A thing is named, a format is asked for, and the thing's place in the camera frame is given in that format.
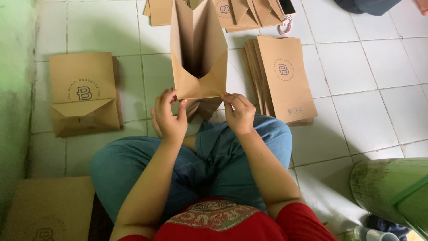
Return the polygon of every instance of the hand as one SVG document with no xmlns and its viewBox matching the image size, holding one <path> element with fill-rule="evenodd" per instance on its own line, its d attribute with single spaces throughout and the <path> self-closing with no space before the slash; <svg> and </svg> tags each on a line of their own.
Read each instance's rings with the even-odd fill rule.
<svg viewBox="0 0 428 241">
<path fill-rule="evenodd" d="M 245 135 L 254 131 L 253 122 L 256 108 L 241 94 L 222 94 L 226 112 L 226 121 L 236 135 Z"/>
<path fill-rule="evenodd" d="M 174 116 L 171 107 L 177 101 L 177 90 L 166 89 L 156 97 L 155 107 L 151 109 L 152 124 L 159 138 L 166 142 L 182 144 L 187 131 L 186 103 L 181 100 L 178 115 Z"/>
</svg>

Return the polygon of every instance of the red shirt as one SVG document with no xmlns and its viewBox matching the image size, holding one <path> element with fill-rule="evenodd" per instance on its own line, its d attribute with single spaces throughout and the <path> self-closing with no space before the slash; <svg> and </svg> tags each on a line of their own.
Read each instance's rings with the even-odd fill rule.
<svg viewBox="0 0 428 241">
<path fill-rule="evenodd" d="M 148 241 L 128 235 L 119 241 Z M 191 205 L 163 224 L 154 241 L 337 241 L 303 203 L 282 208 L 276 222 L 260 210 L 227 200 Z"/>
</svg>

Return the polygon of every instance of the plastic bucket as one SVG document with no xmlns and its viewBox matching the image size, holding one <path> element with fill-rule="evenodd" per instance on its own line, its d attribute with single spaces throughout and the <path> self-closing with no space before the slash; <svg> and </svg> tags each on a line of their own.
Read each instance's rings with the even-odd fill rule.
<svg viewBox="0 0 428 241">
<path fill-rule="evenodd" d="M 381 232 L 375 229 L 369 229 L 358 226 L 354 230 L 357 239 L 361 241 L 400 241 L 398 237 L 390 232 Z"/>
</svg>

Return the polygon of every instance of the blue jeans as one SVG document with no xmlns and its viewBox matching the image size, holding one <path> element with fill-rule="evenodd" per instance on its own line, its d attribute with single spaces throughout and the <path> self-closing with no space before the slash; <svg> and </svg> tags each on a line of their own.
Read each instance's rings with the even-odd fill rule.
<svg viewBox="0 0 428 241">
<path fill-rule="evenodd" d="M 273 117 L 257 115 L 254 127 L 282 165 L 288 168 L 291 156 L 288 126 Z M 95 154 L 91 162 L 92 182 L 113 222 L 160 142 L 153 137 L 129 136 L 107 144 Z M 247 157 L 226 122 L 203 122 L 196 134 L 195 148 L 196 153 L 186 147 L 181 147 L 178 153 L 163 222 L 203 197 L 222 197 L 266 212 Z M 197 191 L 200 186 L 208 186 L 204 196 Z"/>
</svg>

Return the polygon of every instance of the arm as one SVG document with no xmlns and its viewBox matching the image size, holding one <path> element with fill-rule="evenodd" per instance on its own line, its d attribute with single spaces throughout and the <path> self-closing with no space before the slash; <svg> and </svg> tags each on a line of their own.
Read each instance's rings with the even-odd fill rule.
<svg viewBox="0 0 428 241">
<path fill-rule="evenodd" d="M 267 212 L 276 219 L 289 203 L 305 203 L 299 187 L 253 127 L 255 107 L 240 94 L 222 95 L 226 120 L 247 156 Z"/>
<path fill-rule="evenodd" d="M 167 89 L 156 98 L 156 119 L 164 138 L 126 196 L 110 241 L 131 234 L 152 238 L 156 232 L 171 186 L 174 163 L 187 130 L 186 100 L 181 101 L 178 116 L 172 115 L 175 95 L 176 90 Z"/>
</svg>

